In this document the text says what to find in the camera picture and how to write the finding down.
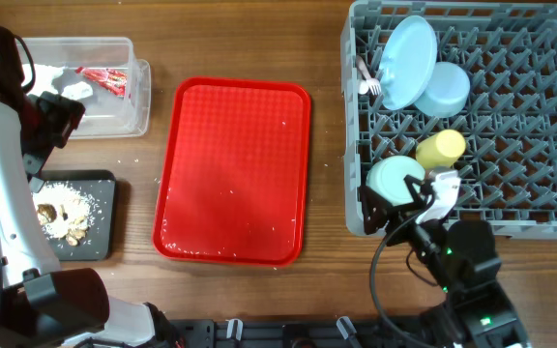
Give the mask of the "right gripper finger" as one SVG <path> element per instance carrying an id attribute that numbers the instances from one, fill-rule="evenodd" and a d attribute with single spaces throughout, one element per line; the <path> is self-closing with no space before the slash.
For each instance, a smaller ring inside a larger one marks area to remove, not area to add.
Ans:
<path id="1" fill-rule="evenodd" d="M 403 178 L 403 182 L 413 201 L 429 201 L 436 198 L 433 180 L 430 178 L 418 179 L 414 176 L 406 175 Z"/>
<path id="2" fill-rule="evenodd" d="M 373 235 L 378 230 L 384 230 L 389 222 L 395 219 L 395 210 L 392 203 L 378 194 L 369 186 L 359 187 L 366 235 Z"/>

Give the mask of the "green plastic bowl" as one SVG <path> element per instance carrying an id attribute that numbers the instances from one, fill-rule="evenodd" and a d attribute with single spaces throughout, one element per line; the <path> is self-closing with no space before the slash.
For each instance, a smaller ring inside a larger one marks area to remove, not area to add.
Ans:
<path id="1" fill-rule="evenodd" d="M 406 176 L 422 180 L 425 169 L 410 157 L 392 156 L 371 167 L 366 185 L 393 206 L 409 204 L 413 198 L 404 181 Z"/>

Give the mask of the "yellow plastic cup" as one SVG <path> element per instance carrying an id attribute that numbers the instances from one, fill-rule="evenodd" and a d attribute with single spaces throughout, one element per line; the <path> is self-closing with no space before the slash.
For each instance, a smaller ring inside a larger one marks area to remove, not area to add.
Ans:
<path id="1" fill-rule="evenodd" d="M 442 130 L 422 141 L 415 153 L 425 169 L 452 167 L 466 150 L 466 140 L 457 130 Z"/>

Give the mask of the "white napkin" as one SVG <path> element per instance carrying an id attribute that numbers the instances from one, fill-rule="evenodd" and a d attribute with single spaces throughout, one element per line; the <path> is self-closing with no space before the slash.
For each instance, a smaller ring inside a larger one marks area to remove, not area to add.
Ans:
<path id="1" fill-rule="evenodd" d="M 43 92 L 81 101 L 94 95 L 93 88 L 71 69 L 35 64 L 35 83 L 29 94 L 39 97 Z"/>

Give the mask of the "red snack wrapper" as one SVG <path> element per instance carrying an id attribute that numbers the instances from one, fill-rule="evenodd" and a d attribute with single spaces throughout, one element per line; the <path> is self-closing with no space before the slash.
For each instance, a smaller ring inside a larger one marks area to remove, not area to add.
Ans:
<path id="1" fill-rule="evenodd" d="M 123 98 L 126 94 L 128 75 L 114 69 L 108 68 L 84 68 L 79 67 L 75 70 L 84 78 L 97 83 L 113 95 Z"/>

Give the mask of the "food scraps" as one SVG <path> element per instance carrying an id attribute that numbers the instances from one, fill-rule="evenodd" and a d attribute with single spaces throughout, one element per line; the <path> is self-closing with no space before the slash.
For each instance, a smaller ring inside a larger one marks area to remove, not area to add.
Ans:
<path id="1" fill-rule="evenodd" d="M 80 247 L 86 243 L 94 225 L 98 205 L 89 193 L 74 188 L 70 183 L 45 184 L 39 192 L 32 194 L 35 211 L 45 237 Z"/>

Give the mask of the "light blue bowl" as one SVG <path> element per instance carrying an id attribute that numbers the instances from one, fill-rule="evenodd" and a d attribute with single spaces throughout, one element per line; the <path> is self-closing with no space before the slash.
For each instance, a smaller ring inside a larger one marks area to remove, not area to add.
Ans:
<path id="1" fill-rule="evenodd" d="M 426 116 L 450 118 L 463 109 L 469 93 L 470 80 L 467 72 L 459 65 L 438 62 L 425 90 L 414 105 Z"/>

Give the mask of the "white plastic fork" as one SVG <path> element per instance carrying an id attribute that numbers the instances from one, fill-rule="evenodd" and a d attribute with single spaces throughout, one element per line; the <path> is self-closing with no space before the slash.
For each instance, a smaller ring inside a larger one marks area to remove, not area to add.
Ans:
<path id="1" fill-rule="evenodd" d="M 366 63 L 361 56 L 355 57 L 355 66 L 358 72 L 361 74 L 361 78 L 359 80 L 366 81 L 369 89 L 368 92 L 371 93 L 373 96 L 380 96 L 382 94 L 381 84 L 378 79 L 374 78 L 370 74 Z"/>

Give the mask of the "light blue plate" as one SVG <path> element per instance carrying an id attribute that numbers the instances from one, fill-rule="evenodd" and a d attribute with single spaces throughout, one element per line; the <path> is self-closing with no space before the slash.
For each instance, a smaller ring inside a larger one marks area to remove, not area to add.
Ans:
<path id="1" fill-rule="evenodd" d="M 403 19 L 383 49 L 379 69 L 386 109 L 413 104 L 432 77 L 438 43 L 431 25 L 421 16 Z"/>

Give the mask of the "white plastic spoon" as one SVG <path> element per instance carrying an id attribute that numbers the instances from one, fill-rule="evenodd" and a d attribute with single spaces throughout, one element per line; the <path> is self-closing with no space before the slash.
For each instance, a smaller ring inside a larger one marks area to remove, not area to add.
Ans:
<path id="1" fill-rule="evenodd" d="M 365 80 L 359 80 L 358 94 L 365 95 L 369 91 L 368 85 Z"/>

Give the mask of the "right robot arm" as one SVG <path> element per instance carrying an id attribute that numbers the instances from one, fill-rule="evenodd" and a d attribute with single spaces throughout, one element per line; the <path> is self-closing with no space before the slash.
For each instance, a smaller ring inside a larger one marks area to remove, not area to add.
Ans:
<path id="1" fill-rule="evenodd" d="M 369 269 L 369 289 L 384 328 L 411 347 L 528 347 L 531 342 L 517 311 L 497 279 L 502 266 L 492 227 L 485 220 L 444 225 L 458 199 L 461 180 L 452 169 L 422 179 L 406 175 L 405 204 L 393 204 L 369 186 L 359 188 L 364 227 L 385 236 Z M 444 301 L 421 313 L 411 333 L 388 315 L 376 289 L 381 252 L 406 243 L 427 268 Z"/>

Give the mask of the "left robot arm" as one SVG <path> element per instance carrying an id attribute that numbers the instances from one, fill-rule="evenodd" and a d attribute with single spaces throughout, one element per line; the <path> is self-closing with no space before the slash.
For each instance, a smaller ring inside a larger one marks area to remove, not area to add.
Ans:
<path id="1" fill-rule="evenodd" d="M 42 168 L 65 146 L 84 106 L 33 96 L 23 39 L 0 26 L 0 347 L 172 347 L 178 335 L 154 305 L 110 297 L 90 268 L 63 270 L 32 200 Z"/>

